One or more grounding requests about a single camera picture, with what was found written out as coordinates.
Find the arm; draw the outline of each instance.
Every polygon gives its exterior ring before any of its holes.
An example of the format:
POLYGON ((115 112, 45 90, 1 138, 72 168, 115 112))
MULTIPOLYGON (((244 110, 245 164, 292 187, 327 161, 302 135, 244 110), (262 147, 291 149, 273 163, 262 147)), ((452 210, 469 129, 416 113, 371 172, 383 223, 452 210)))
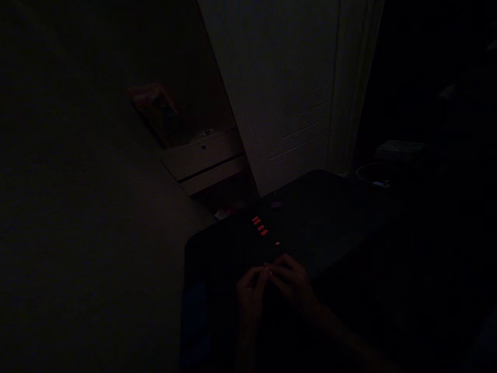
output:
POLYGON ((379 351, 347 328, 337 316, 314 295, 305 268, 284 254, 274 264, 264 264, 271 270, 270 281, 316 330, 336 342, 364 372, 401 372, 402 370, 379 351))
POLYGON ((235 372, 256 372, 255 342, 262 316, 262 295, 269 278, 269 269, 252 267, 237 283, 239 328, 235 372), (256 274, 257 283, 252 287, 256 274))

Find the finger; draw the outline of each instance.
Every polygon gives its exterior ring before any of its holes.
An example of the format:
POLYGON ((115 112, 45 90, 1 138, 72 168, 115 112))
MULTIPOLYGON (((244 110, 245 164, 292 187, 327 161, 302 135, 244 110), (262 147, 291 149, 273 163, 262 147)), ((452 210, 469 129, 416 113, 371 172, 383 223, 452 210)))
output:
POLYGON ((292 272, 290 269, 276 265, 276 264, 268 264, 268 268, 276 273, 277 275, 285 278, 286 280, 290 282, 296 282, 297 274, 295 272, 292 272))
POLYGON ((242 288, 246 288, 252 279, 254 278, 255 274, 260 273, 264 267, 251 267, 247 273, 245 273, 240 280, 238 280, 238 286, 242 288))
POLYGON ((280 289, 280 292, 285 297, 290 298, 291 289, 290 289, 290 287, 286 283, 284 283, 282 280, 280 280, 274 274, 272 274, 271 276, 269 276, 269 281, 271 281, 278 289, 280 289))
POLYGON ((278 258, 276 258, 274 263, 278 264, 278 265, 286 264, 291 269, 294 269, 297 271, 305 270, 305 268, 299 262, 297 262, 295 259, 293 259, 290 255, 288 255, 286 253, 279 256, 278 258))
POLYGON ((264 288, 266 287, 266 283, 269 279, 269 269, 264 268, 264 270, 260 273, 259 278, 257 279, 257 285, 255 285, 255 293, 259 296, 262 296, 264 293, 264 288))

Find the white door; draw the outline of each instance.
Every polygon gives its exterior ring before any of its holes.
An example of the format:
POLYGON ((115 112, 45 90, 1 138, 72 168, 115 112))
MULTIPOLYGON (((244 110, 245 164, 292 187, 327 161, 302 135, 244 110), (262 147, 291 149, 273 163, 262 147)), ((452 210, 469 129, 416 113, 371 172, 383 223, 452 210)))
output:
POLYGON ((259 194, 325 169, 338 2, 198 2, 259 194))

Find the white cable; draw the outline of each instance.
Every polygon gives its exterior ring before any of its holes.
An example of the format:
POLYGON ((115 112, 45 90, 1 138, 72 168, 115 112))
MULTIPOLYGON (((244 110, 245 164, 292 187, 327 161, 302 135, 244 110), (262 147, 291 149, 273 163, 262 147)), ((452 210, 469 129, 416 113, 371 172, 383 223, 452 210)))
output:
POLYGON ((356 170, 356 175, 359 177, 359 179, 361 179, 362 181, 365 181, 365 182, 368 182, 369 184, 373 184, 373 185, 376 185, 376 186, 379 186, 379 187, 384 187, 384 188, 388 188, 390 185, 386 184, 386 183, 382 183, 382 182, 379 182, 379 181, 369 181, 369 180, 366 180, 364 178, 362 178, 360 175, 359 175, 359 171, 362 170, 363 168, 367 167, 367 166, 371 166, 371 165, 374 165, 374 164, 384 164, 386 166, 388 166, 386 163, 383 163, 383 162, 373 162, 373 163, 368 163, 362 167, 359 167, 357 170, 356 170))

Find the hand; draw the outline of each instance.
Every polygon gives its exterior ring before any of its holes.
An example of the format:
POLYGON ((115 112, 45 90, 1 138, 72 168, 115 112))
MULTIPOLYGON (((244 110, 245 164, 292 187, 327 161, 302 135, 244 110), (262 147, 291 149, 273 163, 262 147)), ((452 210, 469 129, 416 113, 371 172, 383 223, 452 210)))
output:
POLYGON ((334 315, 314 295, 307 271, 299 262, 283 254, 274 264, 264 263, 264 266, 271 270, 270 281, 311 325, 317 329, 328 327, 334 315))
POLYGON ((237 283, 240 327, 244 333, 254 336, 259 329, 262 316, 262 295, 268 279, 268 268, 252 267, 237 283), (253 286, 256 274, 259 274, 259 278, 253 286))

